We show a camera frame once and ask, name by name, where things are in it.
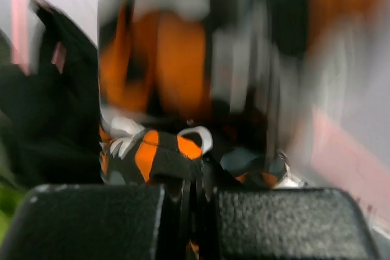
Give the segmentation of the orange camouflage shorts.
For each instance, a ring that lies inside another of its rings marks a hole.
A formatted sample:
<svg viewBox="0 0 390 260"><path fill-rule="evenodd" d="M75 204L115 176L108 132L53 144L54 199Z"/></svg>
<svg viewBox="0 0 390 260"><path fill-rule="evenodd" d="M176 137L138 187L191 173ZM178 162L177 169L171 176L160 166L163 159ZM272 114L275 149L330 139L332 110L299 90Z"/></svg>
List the orange camouflage shorts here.
<svg viewBox="0 0 390 260"><path fill-rule="evenodd" d="M99 0L102 178L181 204L156 259L213 259L217 191L350 195L310 166L313 111L340 127L388 1Z"/></svg>

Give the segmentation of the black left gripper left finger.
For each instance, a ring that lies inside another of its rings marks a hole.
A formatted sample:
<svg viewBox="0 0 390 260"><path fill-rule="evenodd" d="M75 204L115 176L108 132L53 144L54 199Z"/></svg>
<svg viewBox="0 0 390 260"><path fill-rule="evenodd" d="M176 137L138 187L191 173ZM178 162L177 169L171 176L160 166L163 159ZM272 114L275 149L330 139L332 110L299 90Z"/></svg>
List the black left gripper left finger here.
<svg viewBox="0 0 390 260"><path fill-rule="evenodd" d="M43 185L18 208L1 259L156 259L165 192Z"/></svg>

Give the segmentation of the pink hanger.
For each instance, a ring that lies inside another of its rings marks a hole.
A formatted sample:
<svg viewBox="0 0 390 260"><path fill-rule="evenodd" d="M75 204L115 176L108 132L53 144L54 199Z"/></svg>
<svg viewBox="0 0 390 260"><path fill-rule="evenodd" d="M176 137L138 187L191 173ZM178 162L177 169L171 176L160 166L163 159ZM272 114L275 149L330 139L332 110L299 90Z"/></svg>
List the pink hanger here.
<svg viewBox="0 0 390 260"><path fill-rule="evenodd" d="M359 203L369 221L389 231L389 169L325 113L313 111L310 166Z"/></svg>
<svg viewBox="0 0 390 260"><path fill-rule="evenodd" d="M27 27L27 0L11 0L12 53L11 62L17 65L25 75L30 72L29 33ZM31 0L34 4L52 13L51 4L45 0Z"/></svg>

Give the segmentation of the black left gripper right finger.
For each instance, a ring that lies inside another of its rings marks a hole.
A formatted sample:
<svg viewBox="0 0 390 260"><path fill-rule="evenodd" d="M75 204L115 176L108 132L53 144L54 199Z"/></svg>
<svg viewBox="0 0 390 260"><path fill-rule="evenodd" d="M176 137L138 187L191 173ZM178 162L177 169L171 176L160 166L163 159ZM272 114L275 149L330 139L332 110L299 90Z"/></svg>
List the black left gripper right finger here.
<svg viewBox="0 0 390 260"><path fill-rule="evenodd" d="M217 191L213 259L380 259L363 213L339 189Z"/></svg>

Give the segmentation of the black shorts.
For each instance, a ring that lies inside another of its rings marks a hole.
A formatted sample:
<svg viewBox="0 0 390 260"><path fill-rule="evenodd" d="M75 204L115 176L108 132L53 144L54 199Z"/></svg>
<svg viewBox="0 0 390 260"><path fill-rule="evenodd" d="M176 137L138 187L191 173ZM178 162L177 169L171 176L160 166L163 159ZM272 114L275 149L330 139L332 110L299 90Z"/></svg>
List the black shorts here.
<svg viewBox="0 0 390 260"><path fill-rule="evenodd" d="M1 180L18 189L99 184L96 47L61 10L32 7L37 69L1 62Z"/></svg>

